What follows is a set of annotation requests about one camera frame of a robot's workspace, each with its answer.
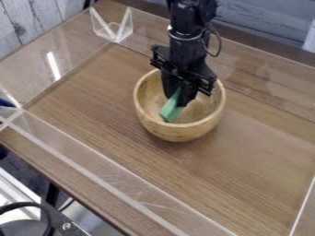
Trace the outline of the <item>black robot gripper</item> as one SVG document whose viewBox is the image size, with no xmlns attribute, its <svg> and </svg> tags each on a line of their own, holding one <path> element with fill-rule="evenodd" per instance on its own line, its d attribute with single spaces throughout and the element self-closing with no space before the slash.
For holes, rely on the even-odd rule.
<svg viewBox="0 0 315 236">
<path fill-rule="evenodd" d="M 161 70 L 162 89 L 169 99 L 178 91 L 177 106 L 185 107 L 198 92 L 212 95 L 214 72 L 206 66 L 202 40 L 174 41 L 168 46 L 153 44 L 149 63 Z"/>
</svg>

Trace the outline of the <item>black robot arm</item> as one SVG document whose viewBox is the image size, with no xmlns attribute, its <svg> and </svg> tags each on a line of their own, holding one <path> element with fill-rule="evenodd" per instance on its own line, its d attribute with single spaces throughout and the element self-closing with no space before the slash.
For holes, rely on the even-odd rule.
<svg viewBox="0 0 315 236">
<path fill-rule="evenodd" d="M 165 0 L 165 4 L 168 45 L 150 46 L 149 63 L 161 71 L 165 97 L 177 92 L 176 105 L 185 107 L 198 92 L 212 95 L 217 79 L 206 65 L 217 4 L 214 0 Z"/>
</svg>

